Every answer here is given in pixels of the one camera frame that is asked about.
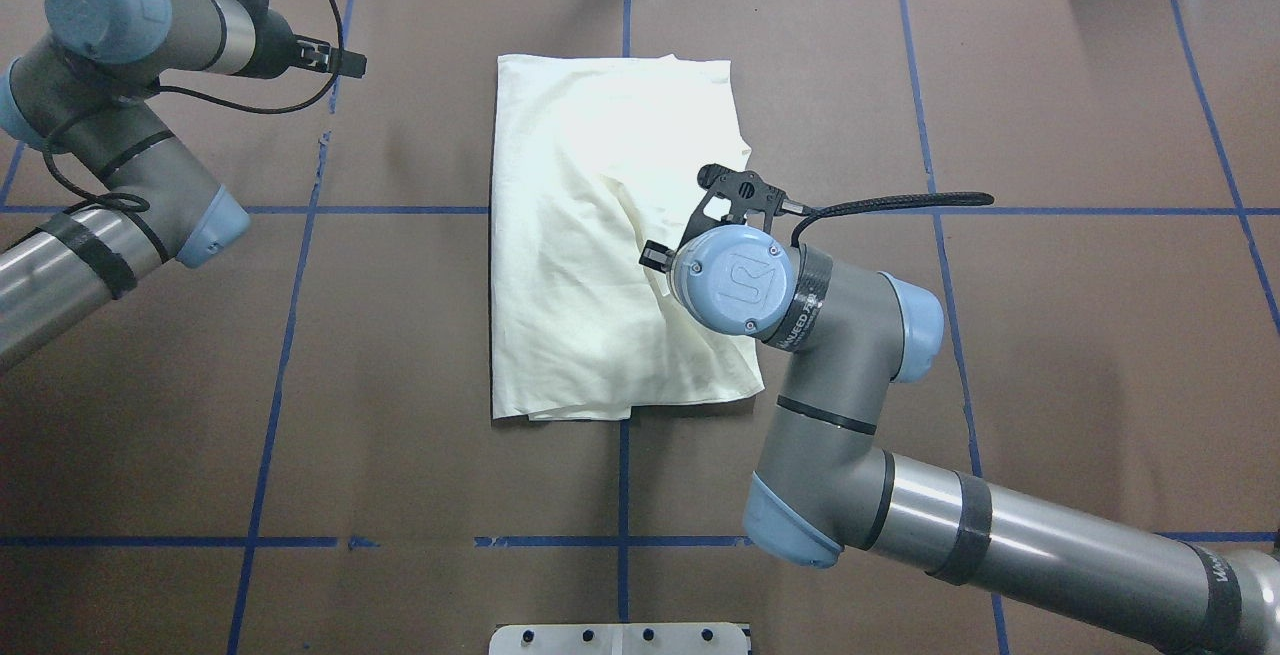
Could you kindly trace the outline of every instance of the blue joint cap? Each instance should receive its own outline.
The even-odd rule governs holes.
[[[221,253],[232,242],[248,230],[248,214],[228,193],[227,185],[218,187],[196,230],[178,249],[178,262],[187,267],[200,267],[214,255]]]
[[[933,292],[901,281],[890,272],[882,272],[897,296],[902,311],[902,363],[893,383],[915,383],[933,367],[933,358],[942,348],[942,330],[946,319],[942,304]]]
[[[27,116],[22,114],[18,109],[18,100],[13,99],[13,82],[10,81],[10,73],[13,73],[13,67],[18,63],[18,58],[14,58],[5,68],[4,75],[0,75],[0,127],[13,139],[19,141],[19,143],[27,143],[32,148],[40,150],[41,154],[45,152],[47,146],[45,145],[44,136],[36,132],[36,128],[27,122]],[[55,148],[55,154],[64,154],[67,150]]]
[[[795,269],[768,232],[713,226],[686,242],[671,269],[676,299],[704,326],[724,335],[763,335],[791,304]]]
[[[769,555],[809,568],[835,565],[845,549],[809,525],[809,519],[801,518],[755,473],[751,473],[751,491],[746,496],[742,527],[751,542]]]
[[[156,52],[173,23],[170,0],[45,0],[64,49],[91,61],[125,64]]]

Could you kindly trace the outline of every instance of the black cable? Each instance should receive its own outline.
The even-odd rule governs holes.
[[[809,217],[804,217],[795,226],[795,230],[791,230],[791,246],[799,248],[801,232],[823,217],[852,216],[852,214],[881,212],[881,210],[933,209],[941,207],[941,205],[979,207],[979,205],[989,205],[995,201],[996,198],[987,193],[927,193],[891,194],[887,198],[854,200],[851,203],[828,205],[826,209],[814,210]]]
[[[83,187],[68,180],[67,177],[63,175],[63,171],[58,169],[58,164],[54,162],[54,150],[60,143],[61,136],[67,134],[70,128],[86,122],[86,119],[96,116],[96,114],[109,111],[111,107],[114,107],[114,105],[110,102],[96,104],[92,107],[84,109],[82,113],[74,114],[74,116],[64,119],[64,122],[59,123],[58,127],[52,128],[49,132],[49,136],[45,137],[45,166],[49,168],[49,175],[54,177],[54,180],[58,180],[59,185],[63,185],[65,189],[72,191],[72,193],[81,196],[81,198],[84,200],[83,203],[95,203],[100,205],[100,207],[120,210],[120,212],[147,212],[147,210],[151,209],[151,203],[148,203],[146,198],[142,198],[142,196],[132,193],[90,193],[90,191],[84,191]]]
[[[224,107],[232,107],[233,111],[255,113],[255,114],[297,113],[301,111],[301,109],[303,107],[311,107],[311,105],[319,102],[320,99],[324,99],[325,93],[329,93],[329,90],[332,90],[334,82],[338,82],[338,70],[339,67],[342,67],[342,54],[344,51],[343,49],[346,49],[346,41],[343,40],[342,36],[342,13],[338,12],[338,0],[329,0],[329,8],[333,10],[333,20],[338,27],[338,49],[333,50],[334,59],[333,63],[329,63],[329,67],[333,69],[333,73],[332,75],[329,75],[329,81],[325,82],[324,87],[320,88],[319,93],[311,95],[310,99],[305,100],[305,102],[297,105],[289,105],[288,107],[256,107],[255,105],[233,104],[230,102],[230,100],[215,99],[214,95],[201,93],[201,91],[187,90],[186,87],[178,87],[174,84],[161,84],[160,87],[156,88],[156,93],[187,95],[191,96],[192,99],[205,100],[206,104],[215,104],[215,105],[223,105]]]

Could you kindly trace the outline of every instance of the metal bracket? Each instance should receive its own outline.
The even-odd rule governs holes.
[[[732,623],[503,626],[489,655],[750,655],[749,633]]]

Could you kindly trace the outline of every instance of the black tape band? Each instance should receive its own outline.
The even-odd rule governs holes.
[[[831,285],[831,258],[822,249],[813,249],[800,244],[800,266],[796,280],[795,296],[791,296],[791,306],[782,316],[782,322],[773,331],[773,336],[764,340],[769,348],[794,353],[804,345],[809,333],[813,331],[814,322],[818,322],[818,312],[823,301],[827,299],[827,287]]]
[[[845,414],[836,414],[827,409],[814,408],[814,406],[805,406],[800,400],[790,399],[790,397],[778,395],[778,406],[790,409],[792,413],[805,414],[808,418],[832,423],[836,427],[863,432],[863,435],[876,435],[876,426],[873,423],[864,423],[863,421],[855,421],[855,418],[846,418]]]
[[[90,228],[70,216],[63,212],[55,214],[49,223],[37,226],[36,230],[56,237],[72,253],[76,253],[76,257],[82,258],[111,292],[111,299],[123,298],[125,292],[138,285],[138,278],[133,275],[129,264],[124,262],[114,249],[108,248]]]
[[[1192,637],[1187,650],[1203,649],[1211,652],[1224,651],[1235,642],[1240,629],[1240,581],[1235,571],[1217,553],[1185,542],[1196,551],[1204,565],[1204,578],[1208,581],[1208,601],[1201,629]]]
[[[64,209],[63,214],[64,216],[70,216],[70,214],[81,212],[81,210],[84,209],[102,209],[102,207],[99,203],[93,203],[92,200],[82,200],[78,203],[72,205],[72,207]],[[156,235],[156,232],[151,230],[151,226],[147,225],[147,221],[145,221],[145,219],[142,219],[140,214],[133,212],[133,210],[115,210],[115,212],[119,212],[122,214],[122,216],[131,219],[133,221],[133,225],[137,225],[138,230],[142,232],[142,235],[146,235],[147,241],[151,241],[151,246],[152,248],[156,249],[156,255],[160,255],[160,264],[169,262],[170,258],[169,249],[165,248],[164,242],[160,241],[160,235]],[[32,230],[31,235],[37,234],[37,232],[40,230]]]
[[[141,154],[147,152],[147,150],[151,150],[156,143],[164,143],[164,141],[170,139],[170,137],[173,137],[173,132],[169,130],[160,130],[156,132],[156,134],[143,137],[142,139],[138,139],[137,143],[129,146],[128,150],[124,150],[123,154],[115,155],[115,157],[111,159],[110,162],[106,162],[105,166],[97,168],[97,171],[93,173],[93,175],[96,175],[101,182],[106,182],[106,178],[115,175],[115,171],[123,168],[125,162],[138,157]]]
[[[227,50],[227,17],[223,14],[223,8],[218,6],[218,0],[209,1],[214,5],[214,12],[218,13],[218,31],[221,38],[218,41],[218,52],[214,54],[214,58],[205,63],[204,67],[197,67],[196,70],[209,70],[209,68],[218,63],[219,58],[223,58]]]
[[[991,487],[983,478],[965,473],[956,476],[960,478],[956,542],[941,568],[927,574],[951,585],[964,585],[977,574],[991,546]]]
[[[867,540],[858,546],[859,550],[876,548],[879,533],[884,528],[884,518],[888,517],[888,504],[893,500],[893,454],[884,450],[884,486],[881,489],[881,504],[876,510],[876,519],[872,521],[872,530],[867,533]]]

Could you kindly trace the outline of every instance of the blue tape line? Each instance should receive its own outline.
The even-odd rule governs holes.
[[[358,535],[353,535],[347,539],[347,550],[358,550],[364,548],[380,548],[380,546],[381,546],[380,544],[374,542],[367,537],[361,537]]]
[[[1170,540],[1184,542],[1272,542],[1276,537],[1274,531],[1265,532],[1157,532]]]
[[[960,317],[956,315],[955,287],[951,283],[951,258],[947,257],[946,235],[942,233],[942,216],[933,216],[933,241],[938,249],[938,264],[942,267],[942,296],[947,304],[947,325],[951,328],[951,352],[955,353],[956,368],[960,371],[960,390],[964,394],[964,422],[969,427],[969,463],[973,473],[982,477],[982,454],[978,450],[978,426],[973,417],[973,391],[969,389],[969,367],[964,359],[964,342],[960,339]]]
[[[911,75],[911,96],[915,99],[915,128],[920,132],[920,155],[924,159],[924,173],[929,178],[929,193],[937,193],[938,185],[933,182],[933,152],[929,148],[929,130],[928,127],[924,127],[924,99],[920,95],[920,72],[915,67],[911,13],[908,12],[906,0],[897,0],[897,6],[902,17],[902,38],[906,41],[906,70]]]
[[[251,216],[305,216],[306,205],[244,205],[244,212]]]
[[[1192,52],[1192,43],[1187,36],[1187,27],[1183,23],[1183,12],[1178,0],[1169,0],[1174,12],[1174,24],[1178,26],[1178,38],[1183,43],[1183,54],[1187,58],[1187,68],[1192,73],[1192,83],[1196,84],[1196,95],[1199,99],[1201,109],[1204,111],[1204,122],[1208,123],[1208,134],[1213,139],[1213,148],[1217,152],[1217,162],[1222,166],[1222,177],[1226,177],[1226,187],[1231,191],[1231,201],[1235,203],[1235,212],[1240,219],[1240,230],[1244,232],[1244,241],[1249,244],[1249,257],[1253,258],[1253,267],[1257,269],[1258,281],[1262,285],[1262,294],[1266,296],[1267,308],[1271,310],[1271,324],[1280,335],[1280,308],[1276,307],[1276,298],[1271,292],[1271,281],[1267,278],[1267,269],[1262,265],[1262,255],[1258,253],[1258,244],[1253,239],[1253,228],[1249,226],[1249,217],[1244,210],[1244,200],[1240,200],[1240,189],[1235,184],[1235,173],[1231,171],[1230,159],[1226,157],[1226,148],[1222,137],[1217,130],[1217,119],[1213,118],[1213,109],[1208,104],[1208,95],[1204,93],[1204,84],[1201,82],[1199,68],[1196,65],[1196,55]]]
[[[623,539],[613,535],[524,535],[476,537],[476,548],[617,548]],[[754,548],[745,535],[631,535],[627,548]]]
[[[1038,209],[1038,207],[998,207],[987,205],[982,209],[920,209],[943,214],[943,216],[1235,216],[1234,209]],[[887,212],[920,212],[920,210],[887,210]]]
[[[9,536],[0,548],[243,548],[247,537],[201,536]],[[337,548],[338,537],[260,537],[257,548]]]
[[[1005,599],[992,592],[991,609],[996,613],[996,647],[1000,649],[1000,655],[1010,655],[1009,627],[1005,626]]]
[[[618,622],[631,622],[631,421],[618,427]]]
[[[476,548],[617,548],[621,537],[576,535],[526,535],[508,537],[476,537]]]
[[[489,214],[488,205],[320,205],[316,212],[323,216],[484,216]]]
[[[753,548],[745,535],[649,535],[632,536],[631,548]]]
[[[248,519],[248,537],[244,544],[244,560],[241,565],[239,586],[236,591],[236,609],[232,613],[230,635],[227,637],[227,655],[236,655],[239,649],[239,633],[244,619],[244,605],[248,601],[248,586],[253,573],[253,550],[259,528],[262,523],[262,503],[266,499],[266,478],[271,472],[271,453],[275,446],[275,432],[280,422],[280,406],[284,400],[284,372],[289,367],[293,353],[293,333],[298,322],[298,296],[302,292],[302,276],[307,269],[307,255],[311,253],[311,235],[315,232],[316,205],[320,203],[320,185],[324,184],[324,168],[329,155],[329,136],[325,132],[320,139],[320,155],[316,164],[315,184],[311,185],[311,201],[307,203],[307,221],[302,228],[302,246],[298,251],[298,267],[293,272],[293,290],[289,296],[289,313],[284,322],[284,342],[280,345],[280,362],[275,371],[275,391],[271,395],[271,413],[266,422],[266,436],[262,443],[262,459],[257,470],[257,486],[253,490],[253,509]]]
[[[4,214],[52,214],[52,212],[63,212],[63,210],[65,210],[65,209],[67,209],[67,205],[61,205],[61,207],[59,207],[59,205],[5,205],[5,207],[0,209],[0,212],[4,212]]]
[[[924,99],[920,93],[920,73],[915,61],[915,43],[911,38],[911,17],[908,0],[899,0],[902,14],[902,40],[906,43],[906,64],[911,75],[911,99],[915,100],[915,127],[920,132],[920,155],[924,159],[924,173],[928,178],[929,193],[937,193],[938,184],[933,175],[933,154],[929,148],[929,128],[924,119]],[[964,344],[960,339],[960,317],[956,315],[955,287],[951,283],[951,260],[947,258],[946,235],[942,233],[942,216],[937,209],[933,219],[933,239],[938,249],[938,267],[942,267],[942,292],[947,304],[947,325],[951,328],[951,351],[955,353],[956,368],[960,371],[960,389],[964,394],[964,421],[969,430],[969,463],[973,473],[982,477],[982,454],[978,450],[978,427],[973,417],[973,394],[969,389],[969,367],[965,366]],[[992,618],[996,624],[996,642],[1000,655],[1009,655],[1009,636],[1005,629],[1005,610],[997,595],[991,599]]]
[[[631,58],[631,0],[622,0],[622,58]]]
[[[256,548],[337,548],[338,537],[259,537]]]
[[[4,185],[0,185],[0,205],[9,201],[9,189],[13,189],[14,177],[18,175],[18,162],[22,162],[23,150],[27,150],[27,143],[18,143],[17,148],[13,150],[13,157],[9,159],[9,169],[4,173]]]
[[[243,537],[0,537],[0,548],[242,548]]]
[[[351,13],[356,8],[356,0],[347,0],[346,12],[342,14],[342,38],[343,43],[347,43],[351,38]],[[338,113],[338,90],[342,84],[342,78],[333,81],[333,90],[329,91],[329,114]]]

